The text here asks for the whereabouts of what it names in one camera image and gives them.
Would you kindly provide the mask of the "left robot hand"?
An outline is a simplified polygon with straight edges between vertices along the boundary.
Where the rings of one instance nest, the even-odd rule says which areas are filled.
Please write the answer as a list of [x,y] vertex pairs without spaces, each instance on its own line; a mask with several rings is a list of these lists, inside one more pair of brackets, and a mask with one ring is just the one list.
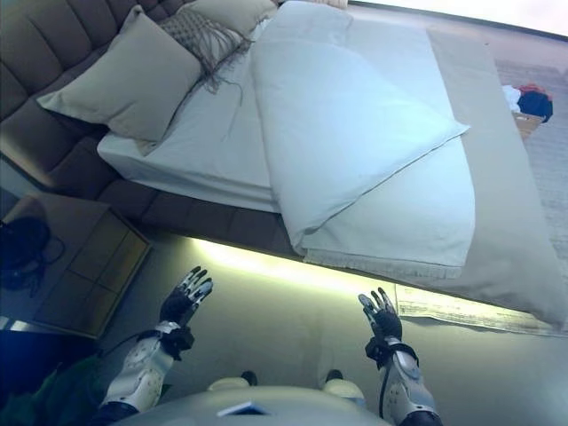
[[208,271],[195,266],[162,303],[160,322],[166,321],[185,327],[212,289],[213,280],[209,277]]

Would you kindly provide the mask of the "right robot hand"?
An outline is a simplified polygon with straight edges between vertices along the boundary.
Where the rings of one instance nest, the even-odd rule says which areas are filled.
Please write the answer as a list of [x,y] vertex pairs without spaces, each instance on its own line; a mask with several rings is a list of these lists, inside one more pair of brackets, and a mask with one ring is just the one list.
[[382,288],[372,290],[371,296],[359,294],[358,299],[363,312],[377,339],[402,340],[402,323],[392,301]]

